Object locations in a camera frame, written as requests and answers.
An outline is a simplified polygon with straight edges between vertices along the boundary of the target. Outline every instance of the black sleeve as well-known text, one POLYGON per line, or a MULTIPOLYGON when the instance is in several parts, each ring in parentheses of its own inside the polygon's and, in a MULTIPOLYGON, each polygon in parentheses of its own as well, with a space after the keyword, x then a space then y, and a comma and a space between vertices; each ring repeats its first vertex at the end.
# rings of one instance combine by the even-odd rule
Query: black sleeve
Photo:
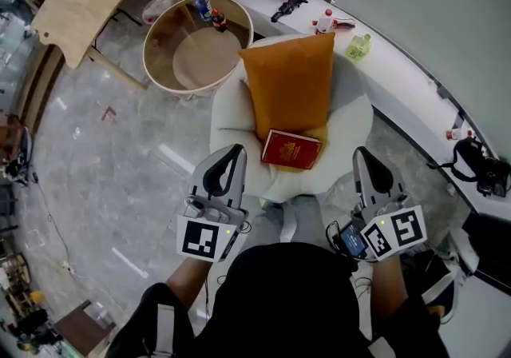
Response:
POLYGON ((422 298, 412 296, 383 325, 379 335, 392 347, 396 358, 449 358, 438 335, 439 325, 438 316, 430 315, 422 298))
POLYGON ((174 307, 174 352, 182 351, 193 340, 188 312, 164 283, 149 287, 126 325, 113 339, 105 358, 138 358, 156 347, 158 305, 174 307))

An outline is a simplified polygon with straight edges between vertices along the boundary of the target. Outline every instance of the white armchair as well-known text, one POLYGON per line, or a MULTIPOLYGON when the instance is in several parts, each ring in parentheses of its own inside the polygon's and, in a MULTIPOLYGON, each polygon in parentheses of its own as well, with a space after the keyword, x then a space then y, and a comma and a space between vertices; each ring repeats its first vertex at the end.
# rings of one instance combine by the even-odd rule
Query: white armchair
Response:
MULTIPOLYGON (((268 46, 301 37, 306 35, 265 38, 252 46, 268 46)), ((357 81, 353 73, 356 73, 353 65, 336 54, 327 143, 311 170, 290 173, 279 171, 275 166, 260 160, 263 142, 255 133, 252 98, 241 60, 213 99, 211 152, 232 144, 245 147, 248 156, 245 193, 248 195, 281 203, 300 194, 326 192, 342 175, 353 170, 353 152, 358 146, 365 145, 373 123, 372 106, 362 83, 357 81)))

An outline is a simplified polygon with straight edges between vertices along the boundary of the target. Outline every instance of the wooden tabletop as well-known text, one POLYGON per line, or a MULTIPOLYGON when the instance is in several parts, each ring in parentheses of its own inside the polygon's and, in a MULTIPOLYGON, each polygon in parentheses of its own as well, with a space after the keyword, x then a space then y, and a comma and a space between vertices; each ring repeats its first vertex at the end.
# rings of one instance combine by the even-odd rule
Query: wooden tabletop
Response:
POLYGON ((55 44, 67 65, 77 68, 87 49, 122 0, 45 0, 32 27, 43 44, 55 44))

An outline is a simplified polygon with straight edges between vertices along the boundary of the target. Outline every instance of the black toy gun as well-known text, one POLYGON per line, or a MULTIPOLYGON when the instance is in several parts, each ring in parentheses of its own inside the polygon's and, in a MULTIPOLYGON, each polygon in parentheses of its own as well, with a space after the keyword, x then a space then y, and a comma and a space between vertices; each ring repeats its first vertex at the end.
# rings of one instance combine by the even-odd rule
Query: black toy gun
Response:
POLYGON ((271 16, 271 22, 277 22, 279 18, 285 16, 286 14, 291 14, 293 10, 297 7, 300 7, 302 3, 309 3, 307 0, 287 0, 282 3, 282 6, 279 7, 279 11, 271 16))

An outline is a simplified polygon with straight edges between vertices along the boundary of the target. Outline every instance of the camera strap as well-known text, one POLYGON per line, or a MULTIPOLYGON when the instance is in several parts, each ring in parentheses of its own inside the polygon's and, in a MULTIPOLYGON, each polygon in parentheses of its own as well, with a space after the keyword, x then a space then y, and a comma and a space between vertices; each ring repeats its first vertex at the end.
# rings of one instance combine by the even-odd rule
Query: camera strap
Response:
POLYGON ((438 168, 449 168, 453 175, 464 182, 475 182, 484 173, 485 156, 482 152, 483 144, 476 141, 472 137, 462 139, 454 146, 454 158, 452 162, 445 163, 443 165, 431 165, 427 164, 430 169, 438 168), (464 173, 457 170, 454 165, 458 162, 458 153, 466 162, 466 164, 472 169, 476 176, 468 177, 464 173))

